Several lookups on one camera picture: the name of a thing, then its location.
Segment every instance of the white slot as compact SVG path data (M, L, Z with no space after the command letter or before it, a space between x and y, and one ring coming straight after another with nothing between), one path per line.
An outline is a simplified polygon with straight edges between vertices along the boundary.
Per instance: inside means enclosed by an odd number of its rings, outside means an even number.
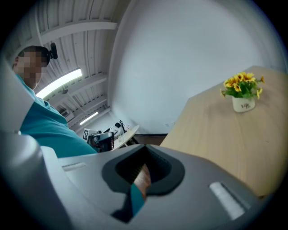
M74 170L77 168L82 168L85 166L86 166L86 164L84 164L83 162L79 162L79 163L75 163L75 164L64 165L64 166L62 166L62 168L64 171L67 172L67 171L71 171L71 170Z
M212 183L209 188L218 198L231 220L235 220L245 213L241 205L230 195L220 182Z

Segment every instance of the potted plant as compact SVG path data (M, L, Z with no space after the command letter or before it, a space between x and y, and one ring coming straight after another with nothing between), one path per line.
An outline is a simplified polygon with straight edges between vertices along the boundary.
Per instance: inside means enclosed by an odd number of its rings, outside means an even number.
M264 77L262 76L260 80L253 77L253 73L241 72L233 77L227 79L224 82L226 90L221 89L221 95L232 96L233 108L236 112L246 112L255 107L254 98L260 98L262 93L262 88L258 87L258 83L264 82Z

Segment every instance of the wooden table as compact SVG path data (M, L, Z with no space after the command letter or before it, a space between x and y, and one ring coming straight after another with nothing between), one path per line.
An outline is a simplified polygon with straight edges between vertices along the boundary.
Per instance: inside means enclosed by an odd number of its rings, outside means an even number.
M118 138L114 141L114 149L119 149L121 146L125 145L137 132L140 125L136 125L131 129L128 129L126 133L122 135L122 137Z
M220 83L188 100L161 146L206 158L262 196L288 168L288 75L258 66L246 72L265 78L253 110L236 113Z

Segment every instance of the white flower pot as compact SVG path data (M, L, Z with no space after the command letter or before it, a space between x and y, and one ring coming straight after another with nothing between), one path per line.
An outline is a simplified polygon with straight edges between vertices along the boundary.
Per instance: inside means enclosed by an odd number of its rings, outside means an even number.
M232 97L233 108L238 113L247 112L255 107L254 98L236 98Z

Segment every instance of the ceiling light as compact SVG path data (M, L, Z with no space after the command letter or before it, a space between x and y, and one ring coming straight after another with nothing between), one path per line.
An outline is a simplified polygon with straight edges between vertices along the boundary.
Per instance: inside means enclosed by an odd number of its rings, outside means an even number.
M81 69L76 69L76 70L74 70L74 71L72 71L72 72L70 72L70 73L58 78L57 80L55 80L54 82L50 83L49 85L47 85L38 94L36 94L36 96L43 99L49 93L53 92L54 90L56 90L60 86L66 84L69 81L74 80L77 77L81 77L81 76L82 76Z
M92 117L95 117L98 114L98 112L92 114L90 117L86 118L84 121L81 121L79 125L83 125L86 121L90 120Z

